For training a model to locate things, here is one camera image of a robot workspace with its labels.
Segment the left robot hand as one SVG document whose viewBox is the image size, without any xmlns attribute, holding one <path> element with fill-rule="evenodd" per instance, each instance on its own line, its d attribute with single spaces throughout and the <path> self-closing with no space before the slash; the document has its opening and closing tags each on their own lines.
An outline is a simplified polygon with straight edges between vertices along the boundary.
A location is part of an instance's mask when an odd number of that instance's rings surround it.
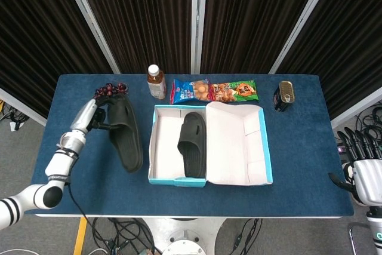
<svg viewBox="0 0 382 255">
<path fill-rule="evenodd" d="M 91 99 L 83 105 L 77 113 L 75 119 L 71 123 L 70 130 L 82 132 L 84 134 L 89 133 L 92 129 L 107 131 L 116 130 L 118 124 L 104 123 L 106 117 L 103 116 L 103 114 L 105 111 L 101 107 L 123 106 L 125 100 L 126 97 L 124 94 L 117 94 L 112 97 L 101 96 L 96 99 Z"/>
</svg>

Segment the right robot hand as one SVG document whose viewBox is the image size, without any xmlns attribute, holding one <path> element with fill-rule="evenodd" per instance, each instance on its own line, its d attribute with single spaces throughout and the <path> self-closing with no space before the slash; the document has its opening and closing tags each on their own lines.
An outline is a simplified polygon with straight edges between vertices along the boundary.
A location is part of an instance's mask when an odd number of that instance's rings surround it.
<svg viewBox="0 0 382 255">
<path fill-rule="evenodd" d="M 347 150 L 348 161 L 343 165 L 345 180 L 329 173 L 330 180 L 352 194 L 354 199 L 369 207 L 382 207 L 382 149 L 367 132 L 337 132 Z"/>
</svg>

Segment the black rubber slipper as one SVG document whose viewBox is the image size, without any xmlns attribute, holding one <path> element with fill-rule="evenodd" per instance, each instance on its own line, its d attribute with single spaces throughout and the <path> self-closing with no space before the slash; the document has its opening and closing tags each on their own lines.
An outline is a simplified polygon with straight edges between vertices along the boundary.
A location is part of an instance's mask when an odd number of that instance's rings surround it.
<svg viewBox="0 0 382 255">
<path fill-rule="evenodd" d="M 107 120 L 110 125 L 109 139 L 122 166 L 129 173 L 138 171 L 143 165 L 143 147 L 133 106 L 124 94 L 110 99 Z"/>
<path fill-rule="evenodd" d="M 207 169 L 207 128 L 200 114 L 191 112 L 184 117 L 177 148 L 183 157 L 185 176 L 204 179 Z"/>
</svg>

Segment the white cardboard box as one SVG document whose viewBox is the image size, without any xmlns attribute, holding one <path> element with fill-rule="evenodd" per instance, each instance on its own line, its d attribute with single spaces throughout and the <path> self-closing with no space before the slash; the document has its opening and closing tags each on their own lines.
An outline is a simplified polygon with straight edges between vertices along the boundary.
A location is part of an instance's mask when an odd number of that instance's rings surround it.
<svg viewBox="0 0 382 255">
<path fill-rule="evenodd" d="M 186 177 L 178 151 L 181 125 L 191 112 L 207 128 L 204 179 Z M 149 145 L 149 183 L 181 187 L 215 185 L 261 186 L 273 183 L 264 110 L 257 105 L 156 105 Z"/>
</svg>

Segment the dark red grape bunch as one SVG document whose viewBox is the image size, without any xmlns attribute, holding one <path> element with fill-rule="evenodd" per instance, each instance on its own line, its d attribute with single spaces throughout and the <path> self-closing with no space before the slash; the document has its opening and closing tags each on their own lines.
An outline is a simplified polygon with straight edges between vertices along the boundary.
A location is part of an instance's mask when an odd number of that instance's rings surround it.
<svg viewBox="0 0 382 255">
<path fill-rule="evenodd" d="M 93 98 L 100 99 L 102 97 L 113 97 L 117 94 L 126 94 L 127 92 L 128 92 L 127 84 L 123 82 L 112 84 L 111 82 L 109 82 L 109 83 L 106 83 L 104 86 L 97 88 L 95 90 Z"/>
</svg>

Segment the tea bottle with white cap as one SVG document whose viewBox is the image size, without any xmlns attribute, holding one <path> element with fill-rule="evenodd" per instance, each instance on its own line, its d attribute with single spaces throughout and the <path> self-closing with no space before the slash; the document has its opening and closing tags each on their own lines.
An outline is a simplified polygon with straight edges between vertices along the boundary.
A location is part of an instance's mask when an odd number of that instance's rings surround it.
<svg viewBox="0 0 382 255">
<path fill-rule="evenodd" d="M 163 100 L 167 93 L 164 72 L 156 64 L 150 65 L 147 71 L 147 83 L 151 95 L 156 99 Z"/>
</svg>

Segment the blue felt covered table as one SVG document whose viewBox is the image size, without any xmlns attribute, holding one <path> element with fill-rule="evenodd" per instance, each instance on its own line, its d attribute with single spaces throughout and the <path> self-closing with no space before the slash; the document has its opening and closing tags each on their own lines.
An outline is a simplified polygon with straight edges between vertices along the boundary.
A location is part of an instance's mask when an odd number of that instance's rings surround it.
<svg viewBox="0 0 382 255">
<path fill-rule="evenodd" d="M 56 208 L 39 216 L 107 217 L 343 217 L 353 214 L 349 194 L 329 173 L 343 176 L 319 77 L 316 75 L 209 74 L 213 83 L 253 79 L 264 109 L 273 183 L 202 188 L 152 185 L 149 162 L 128 173 L 105 130 L 92 130 Z M 281 81 L 292 82 L 295 101 L 275 111 Z"/>
</svg>

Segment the blue cookie snack bag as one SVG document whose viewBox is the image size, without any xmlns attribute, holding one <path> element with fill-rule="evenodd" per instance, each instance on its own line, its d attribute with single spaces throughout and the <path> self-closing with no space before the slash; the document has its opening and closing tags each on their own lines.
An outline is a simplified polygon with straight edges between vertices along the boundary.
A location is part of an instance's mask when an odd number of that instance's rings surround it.
<svg viewBox="0 0 382 255">
<path fill-rule="evenodd" d="M 181 81 L 175 79 L 172 82 L 170 104 L 178 104 L 188 101 L 211 102 L 210 82 L 207 79 L 197 81 Z"/>
</svg>

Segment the dark tin can gold lid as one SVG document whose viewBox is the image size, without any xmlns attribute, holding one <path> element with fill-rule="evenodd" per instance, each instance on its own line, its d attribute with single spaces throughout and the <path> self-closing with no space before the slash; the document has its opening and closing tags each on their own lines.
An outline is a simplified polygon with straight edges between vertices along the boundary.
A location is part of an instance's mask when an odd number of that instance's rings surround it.
<svg viewBox="0 0 382 255">
<path fill-rule="evenodd" d="M 295 101 L 292 82 L 281 81 L 273 95 L 275 111 L 283 112 Z"/>
</svg>

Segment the yellow floor tape strip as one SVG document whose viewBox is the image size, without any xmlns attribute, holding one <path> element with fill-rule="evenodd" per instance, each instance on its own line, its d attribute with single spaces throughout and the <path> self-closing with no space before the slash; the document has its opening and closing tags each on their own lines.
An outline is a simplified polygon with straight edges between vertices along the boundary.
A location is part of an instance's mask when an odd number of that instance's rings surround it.
<svg viewBox="0 0 382 255">
<path fill-rule="evenodd" d="M 73 249 L 73 255 L 82 254 L 86 230 L 87 230 L 87 220 L 85 217 L 81 217 L 79 221 L 79 225 L 78 225 L 78 231 L 77 231 L 75 245 Z"/>
</svg>

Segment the green orange snack bag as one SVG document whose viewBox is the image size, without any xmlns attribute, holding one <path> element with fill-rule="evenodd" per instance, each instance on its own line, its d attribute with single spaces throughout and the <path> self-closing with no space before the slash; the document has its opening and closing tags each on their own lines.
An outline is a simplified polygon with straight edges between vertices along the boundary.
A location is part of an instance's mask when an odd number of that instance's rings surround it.
<svg viewBox="0 0 382 255">
<path fill-rule="evenodd" d="M 235 81 L 211 84 L 210 92 L 215 102 L 247 102 L 258 101 L 257 87 L 255 81 Z"/>
</svg>

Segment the black partition panel white frame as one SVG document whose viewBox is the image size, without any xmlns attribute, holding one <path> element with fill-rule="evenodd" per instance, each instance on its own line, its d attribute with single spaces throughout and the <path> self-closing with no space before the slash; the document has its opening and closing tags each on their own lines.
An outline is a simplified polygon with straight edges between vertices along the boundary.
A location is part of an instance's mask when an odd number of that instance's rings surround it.
<svg viewBox="0 0 382 255">
<path fill-rule="evenodd" d="M 269 73 L 308 0 L 206 0 L 201 73 Z"/>
<path fill-rule="evenodd" d="M 331 119 L 382 88 L 382 0 L 318 0 L 276 73 L 317 75 Z"/>
<path fill-rule="evenodd" d="M 112 73 L 76 1 L 0 0 L 0 88 L 46 118 L 70 73 Z"/>
<path fill-rule="evenodd" d="M 192 0 L 88 0 L 122 73 L 190 72 Z"/>
</svg>

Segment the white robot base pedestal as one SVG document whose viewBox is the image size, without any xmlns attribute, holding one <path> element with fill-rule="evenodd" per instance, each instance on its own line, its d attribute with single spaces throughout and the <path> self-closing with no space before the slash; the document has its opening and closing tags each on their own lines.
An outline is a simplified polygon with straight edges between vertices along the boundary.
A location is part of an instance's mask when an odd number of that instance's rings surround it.
<svg viewBox="0 0 382 255">
<path fill-rule="evenodd" d="M 226 219 L 145 217 L 143 220 L 162 255 L 215 255 L 217 235 Z"/>
</svg>

